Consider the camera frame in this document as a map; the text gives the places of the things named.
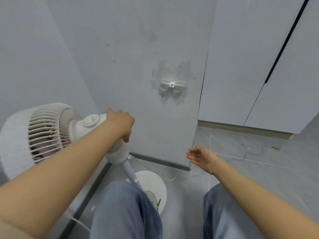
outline person's right hand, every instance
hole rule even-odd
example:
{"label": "person's right hand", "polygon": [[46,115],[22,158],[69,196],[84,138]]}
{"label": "person's right hand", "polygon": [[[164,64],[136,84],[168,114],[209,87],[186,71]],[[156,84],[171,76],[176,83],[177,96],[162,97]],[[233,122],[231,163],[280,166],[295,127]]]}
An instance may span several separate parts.
{"label": "person's right hand", "polygon": [[190,148],[186,154],[191,163],[207,173],[213,171],[213,166],[220,159],[214,152],[204,147]]}
{"label": "person's right hand", "polygon": [[122,110],[113,111],[111,108],[106,109],[106,120],[113,121],[119,124],[123,134],[122,139],[124,142],[129,142],[132,126],[134,125],[135,119],[130,116],[128,112]]}

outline blue jeans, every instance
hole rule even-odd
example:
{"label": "blue jeans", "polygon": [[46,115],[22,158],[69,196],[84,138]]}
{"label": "blue jeans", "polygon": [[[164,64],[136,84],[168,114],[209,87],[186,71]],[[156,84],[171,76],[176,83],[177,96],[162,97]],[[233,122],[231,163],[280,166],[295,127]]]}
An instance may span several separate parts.
{"label": "blue jeans", "polygon": [[[112,182],[97,207],[90,239],[162,239],[160,215],[139,188]],[[221,184],[204,196],[204,239],[264,239]]]}

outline forearm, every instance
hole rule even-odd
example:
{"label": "forearm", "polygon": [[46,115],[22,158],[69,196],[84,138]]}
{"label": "forearm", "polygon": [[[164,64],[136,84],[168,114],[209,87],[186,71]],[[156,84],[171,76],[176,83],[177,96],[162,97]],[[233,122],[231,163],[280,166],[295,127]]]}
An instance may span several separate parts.
{"label": "forearm", "polygon": [[268,239],[318,237],[315,222],[225,161],[215,162],[213,174]]}
{"label": "forearm", "polygon": [[77,142],[0,188],[0,218],[43,237],[68,208],[123,132],[106,120]]}

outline beige sleeve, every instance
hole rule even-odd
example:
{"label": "beige sleeve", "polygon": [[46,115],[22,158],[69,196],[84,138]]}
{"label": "beige sleeve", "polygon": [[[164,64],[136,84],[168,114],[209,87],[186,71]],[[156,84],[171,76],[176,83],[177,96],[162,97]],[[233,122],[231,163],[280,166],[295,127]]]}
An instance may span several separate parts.
{"label": "beige sleeve", "polygon": [[0,220],[0,239],[33,239],[27,233]]}

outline pedestal fan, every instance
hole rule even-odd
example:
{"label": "pedestal fan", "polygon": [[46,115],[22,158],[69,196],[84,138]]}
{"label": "pedestal fan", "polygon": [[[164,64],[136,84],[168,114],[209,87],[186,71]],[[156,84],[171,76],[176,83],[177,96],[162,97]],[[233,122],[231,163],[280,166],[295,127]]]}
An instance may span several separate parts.
{"label": "pedestal fan", "polygon": [[[51,103],[11,115],[0,132],[0,160],[12,179],[75,142],[106,119],[106,114],[82,119],[70,106]],[[144,191],[151,191],[161,214],[167,199],[166,186],[156,173],[135,173],[128,160],[127,144],[119,140],[106,154],[112,164],[119,164],[128,180]]]}

